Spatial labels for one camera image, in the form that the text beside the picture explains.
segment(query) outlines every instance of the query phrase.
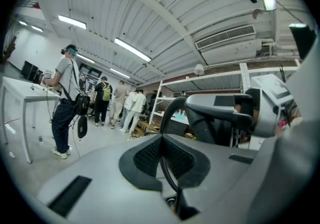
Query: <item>gray t-shirt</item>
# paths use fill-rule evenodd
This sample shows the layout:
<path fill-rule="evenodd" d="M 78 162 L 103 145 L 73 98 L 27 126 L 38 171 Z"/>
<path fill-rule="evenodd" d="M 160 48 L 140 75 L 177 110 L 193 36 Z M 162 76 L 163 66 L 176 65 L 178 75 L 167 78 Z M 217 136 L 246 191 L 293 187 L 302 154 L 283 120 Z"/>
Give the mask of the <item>gray t-shirt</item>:
<path fill-rule="evenodd" d="M 115 99 L 119 103 L 124 103 L 125 102 L 125 96 L 128 95 L 128 91 L 125 85 L 119 85 L 116 87 L 114 91 Z"/>
<path fill-rule="evenodd" d="M 72 68 L 72 61 L 73 61 L 73 67 L 75 70 L 75 76 L 73 73 L 74 71 Z M 59 80 L 59 83 L 69 93 L 71 99 L 76 100 L 75 98 L 77 94 L 79 94 L 80 92 L 77 85 L 77 83 L 79 84 L 79 69 L 75 60 L 72 60 L 72 61 L 69 58 L 62 58 L 55 70 L 61 73 L 61 78 Z M 67 98 L 63 89 L 62 89 L 61 98 Z"/>

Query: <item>white sneaker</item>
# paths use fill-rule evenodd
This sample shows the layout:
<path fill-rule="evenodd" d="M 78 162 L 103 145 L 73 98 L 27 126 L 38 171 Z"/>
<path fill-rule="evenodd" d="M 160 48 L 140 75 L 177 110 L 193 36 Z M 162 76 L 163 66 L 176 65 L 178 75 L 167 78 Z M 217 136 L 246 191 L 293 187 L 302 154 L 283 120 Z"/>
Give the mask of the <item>white sneaker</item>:
<path fill-rule="evenodd" d="M 71 155 L 70 149 L 68 149 L 68 150 L 66 151 L 66 154 L 67 154 L 67 155 Z"/>
<path fill-rule="evenodd" d="M 68 158 L 67 153 L 61 154 L 61 153 L 59 153 L 58 151 L 56 151 L 54 148 L 51 149 L 51 152 L 52 152 L 52 154 L 53 154 L 54 156 L 59 157 L 59 158 L 61 158 L 61 159 L 67 159 L 67 158 Z"/>

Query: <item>backpack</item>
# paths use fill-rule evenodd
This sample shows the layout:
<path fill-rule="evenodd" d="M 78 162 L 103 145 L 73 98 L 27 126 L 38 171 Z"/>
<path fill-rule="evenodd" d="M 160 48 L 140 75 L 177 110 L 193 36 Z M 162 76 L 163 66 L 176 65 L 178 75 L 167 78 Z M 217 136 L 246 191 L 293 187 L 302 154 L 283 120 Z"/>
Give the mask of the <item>backpack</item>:
<path fill-rule="evenodd" d="M 111 95 L 110 84 L 106 85 L 105 83 L 102 83 L 102 85 L 102 100 L 109 101 Z"/>

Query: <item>person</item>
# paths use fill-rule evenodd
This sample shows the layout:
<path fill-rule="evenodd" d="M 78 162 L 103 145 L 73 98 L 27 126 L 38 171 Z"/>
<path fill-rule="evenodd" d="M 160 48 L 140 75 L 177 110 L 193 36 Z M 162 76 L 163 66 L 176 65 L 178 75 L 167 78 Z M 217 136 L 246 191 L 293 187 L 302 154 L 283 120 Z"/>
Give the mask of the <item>person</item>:
<path fill-rule="evenodd" d="M 117 86 L 114 91 L 115 99 L 113 100 L 113 103 L 111 105 L 110 117 L 109 117 L 109 123 L 108 123 L 108 125 L 111 125 L 111 129 L 115 128 L 114 126 L 115 122 L 117 121 L 121 113 L 122 107 L 125 102 L 125 98 L 128 95 L 128 91 L 124 83 L 125 83 L 124 81 L 120 81 L 119 86 Z"/>
<path fill-rule="evenodd" d="M 140 113 L 143 109 L 143 106 L 146 104 L 146 97 L 144 96 L 144 91 L 143 90 L 139 90 L 139 93 L 135 95 L 134 99 L 133 99 L 133 104 L 132 104 L 132 108 L 130 113 L 127 115 L 126 119 L 125 119 L 125 123 L 123 128 L 121 129 L 121 131 L 123 133 L 126 133 L 128 127 L 129 127 L 129 123 L 131 122 L 132 118 L 132 125 L 129 131 L 129 134 L 132 134 L 136 128 L 136 124 L 139 120 L 139 116 Z"/>
<path fill-rule="evenodd" d="M 79 88 L 81 91 L 86 91 L 86 77 L 84 74 L 81 75 L 81 80 L 79 80 Z"/>
<path fill-rule="evenodd" d="M 132 104 L 133 104 L 133 99 L 135 98 L 136 94 L 138 93 L 138 90 L 135 90 L 135 91 L 131 91 L 127 97 L 127 99 L 125 100 L 125 103 L 124 103 L 124 110 L 122 112 L 122 118 L 121 118 L 121 121 L 120 121 L 120 129 L 122 129 L 124 126 L 124 122 L 125 122 L 125 119 L 127 117 L 127 115 L 129 114 L 130 112 L 130 109 L 132 107 Z"/>
<path fill-rule="evenodd" d="M 64 58 L 62 58 L 57 67 L 56 73 L 52 79 L 44 79 L 44 83 L 49 86 L 62 86 L 62 94 L 60 104 L 57 106 L 52 118 L 52 133 L 56 147 L 51 149 L 54 156 L 67 159 L 70 155 L 68 146 L 69 125 L 75 114 L 75 100 L 80 90 L 79 70 L 75 62 L 77 48 L 75 45 L 68 45 L 64 50 Z"/>
<path fill-rule="evenodd" d="M 112 94 L 112 86 L 107 82 L 106 76 L 101 78 L 101 82 L 98 83 L 94 89 L 94 93 L 92 95 L 92 102 L 94 103 L 94 124 L 98 126 L 99 124 L 99 116 L 101 113 L 101 125 L 104 126 L 104 122 L 106 120 L 106 111 L 109 105 L 109 101 L 111 99 Z"/>

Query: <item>floor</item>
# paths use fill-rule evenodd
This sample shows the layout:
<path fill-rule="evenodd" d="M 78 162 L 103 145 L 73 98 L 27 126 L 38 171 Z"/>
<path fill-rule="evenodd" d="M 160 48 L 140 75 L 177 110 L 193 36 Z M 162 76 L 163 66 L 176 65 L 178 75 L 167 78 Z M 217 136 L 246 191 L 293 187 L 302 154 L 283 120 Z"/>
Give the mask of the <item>floor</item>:
<path fill-rule="evenodd" d="M 2 76 L 23 79 L 19 72 L 12 66 L 7 65 L 2 72 L 0 72 L 0 80 Z M 129 134 L 123 134 L 116 129 L 112 130 L 109 126 L 95 127 L 93 120 L 88 122 L 88 132 L 83 139 L 77 136 L 77 126 L 75 125 L 74 132 L 69 129 L 69 145 L 71 148 L 71 155 L 66 160 L 59 159 L 51 154 L 51 148 L 55 146 L 55 141 L 52 138 L 51 124 L 49 123 L 50 115 L 48 113 L 47 102 L 37 102 L 36 113 L 36 127 L 32 128 L 31 116 L 32 105 L 28 103 L 27 106 L 27 137 L 30 148 L 30 153 L 33 158 L 32 164 L 27 163 L 25 154 L 22 148 L 20 118 L 18 109 L 20 102 L 14 96 L 6 94 L 5 97 L 5 128 L 8 135 L 8 145 L 3 143 L 3 138 L 0 143 L 1 156 L 6 164 L 9 173 L 12 176 L 14 183 L 23 189 L 25 192 L 37 195 L 41 186 L 52 176 L 65 169 L 80 157 L 89 152 L 110 146 L 116 143 L 129 143 Z M 49 111 L 52 113 L 54 107 L 53 102 L 49 102 Z M 173 195 L 174 192 L 169 184 L 163 178 L 161 170 L 158 170 L 157 178 L 163 183 L 163 196 Z"/>

